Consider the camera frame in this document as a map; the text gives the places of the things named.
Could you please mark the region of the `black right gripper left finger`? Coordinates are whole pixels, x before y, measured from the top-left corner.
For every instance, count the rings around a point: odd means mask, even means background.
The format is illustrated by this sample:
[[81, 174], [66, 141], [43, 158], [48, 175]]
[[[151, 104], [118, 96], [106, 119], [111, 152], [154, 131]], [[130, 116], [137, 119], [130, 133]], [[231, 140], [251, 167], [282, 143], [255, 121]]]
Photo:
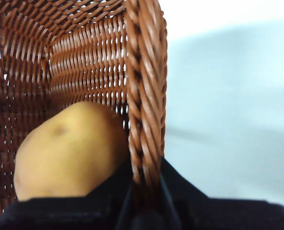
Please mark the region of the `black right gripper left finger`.
[[132, 182], [130, 160], [83, 197], [15, 202], [0, 216], [0, 230], [111, 230]]

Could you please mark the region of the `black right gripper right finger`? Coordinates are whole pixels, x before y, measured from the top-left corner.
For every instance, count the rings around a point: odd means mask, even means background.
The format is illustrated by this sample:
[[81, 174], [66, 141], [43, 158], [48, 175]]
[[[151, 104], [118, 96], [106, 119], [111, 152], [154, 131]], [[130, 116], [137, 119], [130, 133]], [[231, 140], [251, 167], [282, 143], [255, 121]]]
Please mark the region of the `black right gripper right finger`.
[[280, 204], [208, 197], [166, 160], [161, 173], [184, 230], [284, 230]]

